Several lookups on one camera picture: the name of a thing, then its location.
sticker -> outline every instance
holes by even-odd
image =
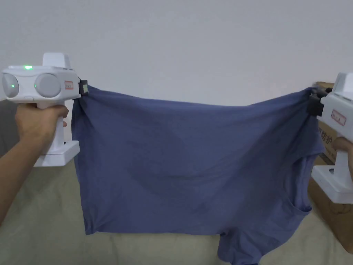
[[[333,110],[331,113],[331,118],[333,118],[338,124],[344,126],[346,124],[346,117],[343,116],[341,113],[339,113],[336,110]]]
[[[73,82],[65,81],[65,89],[73,89]]]

finger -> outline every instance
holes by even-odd
[[[26,103],[25,105],[28,108],[37,108],[37,104],[36,103]]]
[[[66,117],[68,115],[68,109],[64,105],[56,105],[51,108],[55,111],[57,117]]]
[[[332,147],[335,150],[342,150],[346,152],[353,151],[353,143],[351,143],[344,137],[338,137],[336,140],[334,140],[332,143]]]

